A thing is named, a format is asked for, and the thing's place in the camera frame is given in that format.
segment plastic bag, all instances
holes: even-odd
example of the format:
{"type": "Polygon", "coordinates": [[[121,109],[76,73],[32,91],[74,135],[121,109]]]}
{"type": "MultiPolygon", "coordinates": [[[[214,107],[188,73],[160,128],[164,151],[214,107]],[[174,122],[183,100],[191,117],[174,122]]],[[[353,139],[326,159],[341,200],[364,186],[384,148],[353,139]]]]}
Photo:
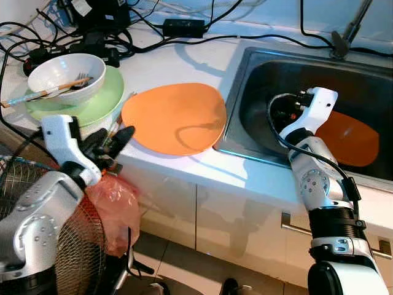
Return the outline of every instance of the plastic bag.
{"type": "Polygon", "coordinates": [[[98,184],[86,189],[86,194],[103,222],[107,254],[121,257],[128,246],[128,228],[132,233],[131,245],[139,237],[141,215],[137,188],[121,178],[104,175],[98,184]]]}

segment white countertop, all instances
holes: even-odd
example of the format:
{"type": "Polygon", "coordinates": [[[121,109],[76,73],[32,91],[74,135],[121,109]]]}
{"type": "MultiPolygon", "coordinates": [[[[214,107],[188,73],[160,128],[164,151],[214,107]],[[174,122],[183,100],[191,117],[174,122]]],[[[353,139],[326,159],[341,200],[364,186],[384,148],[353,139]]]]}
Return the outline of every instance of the white countertop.
{"type": "MultiPolygon", "coordinates": [[[[131,30],[137,46],[144,47],[159,40],[143,25],[132,27],[131,30]]],[[[327,51],[304,49],[272,39],[227,39],[200,45],[171,44],[121,62],[120,71],[125,80],[123,99],[127,99],[132,92],[141,93],[161,85],[199,82],[217,88],[226,100],[243,51],[249,46],[325,57],[329,54],[327,51]]],[[[348,60],[359,61],[359,57],[362,57],[364,63],[386,66],[386,61],[381,58],[353,53],[348,60]]],[[[12,63],[6,72],[3,99],[8,95],[16,97],[17,94],[23,94],[26,88],[26,78],[21,73],[20,65],[12,63]]],[[[20,127],[33,129],[38,123],[30,118],[24,106],[5,113],[7,121],[20,127]]],[[[112,120],[113,116],[109,116],[101,124],[85,128],[84,134],[108,127],[112,120]]],[[[204,186],[245,194],[283,210],[305,211],[296,194],[295,181],[289,169],[224,154],[213,148],[193,156],[174,157],[153,152],[131,140],[119,156],[119,162],[154,169],[204,186]]],[[[359,186],[359,191],[362,196],[359,203],[361,218],[374,233],[393,238],[390,216],[393,212],[393,194],[362,186],[359,186]]]]}

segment power adapter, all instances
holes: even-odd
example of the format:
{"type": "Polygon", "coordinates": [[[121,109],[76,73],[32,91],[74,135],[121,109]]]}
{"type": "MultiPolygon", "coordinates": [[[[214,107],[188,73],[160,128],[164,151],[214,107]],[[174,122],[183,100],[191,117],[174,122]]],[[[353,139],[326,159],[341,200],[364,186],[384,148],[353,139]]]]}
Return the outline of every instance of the power adapter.
{"type": "Polygon", "coordinates": [[[204,20],[167,18],[162,25],[162,33],[166,37],[202,38],[205,31],[204,20]]]}

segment chopsticks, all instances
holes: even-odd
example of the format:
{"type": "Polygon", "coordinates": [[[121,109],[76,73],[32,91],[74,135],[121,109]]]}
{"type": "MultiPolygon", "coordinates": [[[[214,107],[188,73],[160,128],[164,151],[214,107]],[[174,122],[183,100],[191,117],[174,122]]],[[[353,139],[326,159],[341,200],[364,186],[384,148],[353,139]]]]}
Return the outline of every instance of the chopsticks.
{"type": "Polygon", "coordinates": [[[50,88],[50,89],[47,89],[47,90],[43,90],[43,91],[40,91],[40,92],[34,92],[34,93],[27,94],[27,95],[24,95],[24,96],[19,97],[19,98],[14,98],[14,99],[11,99],[11,100],[8,100],[8,101],[5,101],[5,102],[0,102],[0,105],[3,108],[9,108],[10,106],[15,106],[15,105],[20,104],[20,103],[25,102],[25,101],[36,100],[37,98],[41,98],[41,97],[46,96],[48,94],[51,94],[53,92],[56,92],[56,91],[59,91],[59,90],[63,90],[63,89],[66,89],[66,88],[71,88],[72,86],[75,86],[75,85],[78,85],[78,84],[81,84],[81,83],[85,83],[85,82],[89,81],[90,79],[92,79],[92,77],[86,77],[86,78],[83,78],[83,79],[72,81],[70,83],[63,84],[63,85],[60,85],[60,86],[57,86],[57,87],[53,87],[53,88],[50,88]]]}

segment sink basin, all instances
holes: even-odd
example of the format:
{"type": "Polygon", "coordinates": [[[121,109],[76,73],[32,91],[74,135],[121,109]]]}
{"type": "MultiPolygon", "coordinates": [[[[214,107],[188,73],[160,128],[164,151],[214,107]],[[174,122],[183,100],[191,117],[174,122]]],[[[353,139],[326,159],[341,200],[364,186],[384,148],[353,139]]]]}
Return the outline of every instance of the sink basin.
{"type": "Polygon", "coordinates": [[[287,149],[269,129],[266,105],[276,94],[315,86],[337,91],[334,110],[379,133],[379,153],[373,163],[340,166],[359,184],[393,191],[393,77],[389,68],[250,47],[230,90],[227,126],[215,148],[289,168],[287,149]]]}

